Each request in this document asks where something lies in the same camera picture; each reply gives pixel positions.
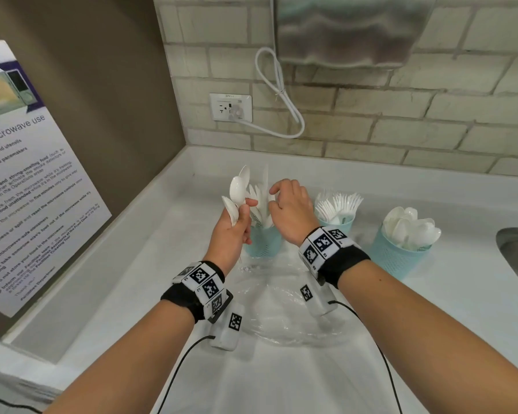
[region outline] utensil holder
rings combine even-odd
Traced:
[[[379,228],[376,238],[370,248],[371,260],[398,280],[403,280],[407,274],[428,254],[431,246],[418,251],[404,250],[387,239]]]
[[[243,245],[250,257],[274,257],[282,246],[282,235],[275,226],[270,228],[252,226],[250,238],[251,245]]]
[[[319,219],[319,222],[322,226],[335,226],[338,227],[338,229],[343,232],[345,235],[349,234],[349,231],[351,231],[351,225],[353,225],[353,221],[355,221],[355,218],[353,218],[351,221],[346,223],[339,223],[337,225],[333,223],[328,223],[323,221],[322,219]]]

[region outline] outlet cover plate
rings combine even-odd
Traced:
[[[249,94],[209,93],[213,120],[230,122],[230,109],[240,108],[242,120],[253,122],[253,104]]]

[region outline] hand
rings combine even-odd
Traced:
[[[257,204],[256,200],[246,199],[246,204],[239,209],[240,216],[234,227],[227,210],[223,209],[219,222],[213,229],[209,248],[203,260],[215,263],[225,276],[238,261],[242,244],[251,244],[250,206],[257,206]]]
[[[297,180],[284,179],[275,183],[269,193],[274,195],[277,192],[280,192],[278,202],[271,200],[268,203],[272,222],[286,241],[299,247],[311,231],[320,226],[313,202],[307,189]]]

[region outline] person's right hand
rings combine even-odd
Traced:
[[[311,231],[320,226],[313,202],[307,189],[297,180],[284,179],[275,183],[269,193],[274,195],[278,192],[278,201],[268,203],[272,222],[286,241],[299,247]]]

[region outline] power outlet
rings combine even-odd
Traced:
[[[209,93],[213,120],[230,122],[232,112],[236,119],[253,122],[253,105],[248,94]]]

